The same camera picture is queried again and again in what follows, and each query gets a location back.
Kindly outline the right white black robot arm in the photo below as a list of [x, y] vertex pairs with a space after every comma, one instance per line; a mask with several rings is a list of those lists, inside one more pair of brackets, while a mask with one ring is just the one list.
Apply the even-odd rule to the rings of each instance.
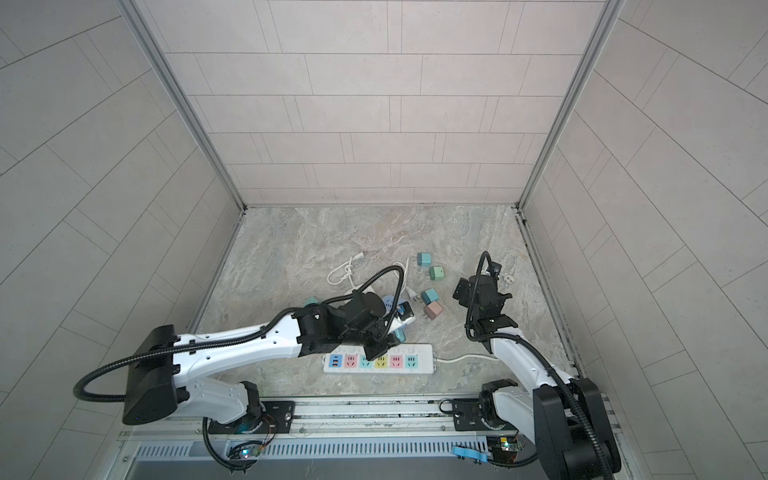
[[481, 419], [493, 429], [514, 427], [535, 446], [550, 479], [612, 479], [621, 458], [599, 388], [556, 368], [503, 313], [509, 294], [489, 275], [459, 280], [453, 298], [467, 309], [469, 340], [511, 370], [513, 381], [483, 386]]

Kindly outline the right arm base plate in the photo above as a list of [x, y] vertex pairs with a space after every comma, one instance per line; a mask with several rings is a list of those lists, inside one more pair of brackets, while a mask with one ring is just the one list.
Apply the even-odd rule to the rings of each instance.
[[479, 398], [455, 398], [448, 401], [448, 414], [454, 429], [458, 432], [480, 431], [516, 431], [517, 428], [506, 421], [485, 413]]

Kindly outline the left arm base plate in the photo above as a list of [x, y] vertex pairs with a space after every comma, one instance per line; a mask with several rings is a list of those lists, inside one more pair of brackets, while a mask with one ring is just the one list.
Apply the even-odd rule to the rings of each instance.
[[211, 421], [208, 432], [223, 435], [267, 435], [290, 431], [296, 403], [294, 401], [266, 401], [258, 406], [249, 405], [246, 414], [229, 424]]

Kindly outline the pink charger plug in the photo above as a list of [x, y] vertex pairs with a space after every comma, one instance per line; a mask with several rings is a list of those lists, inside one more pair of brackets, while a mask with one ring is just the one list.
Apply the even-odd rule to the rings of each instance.
[[438, 301], [428, 303], [424, 307], [424, 313], [430, 320], [438, 318], [443, 312], [444, 308]]

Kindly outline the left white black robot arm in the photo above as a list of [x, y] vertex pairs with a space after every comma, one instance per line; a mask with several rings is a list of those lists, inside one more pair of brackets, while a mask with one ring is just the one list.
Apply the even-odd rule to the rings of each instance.
[[176, 333], [164, 325], [150, 332], [136, 352], [82, 377], [76, 399], [120, 403], [126, 425], [166, 417], [206, 417], [220, 424], [259, 413], [254, 384], [228, 384], [215, 375], [250, 364], [326, 354], [341, 345], [359, 346], [369, 361], [399, 345], [396, 331], [411, 320], [407, 302], [386, 305], [373, 292], [288, 307], [271, 321], [210, 333]]

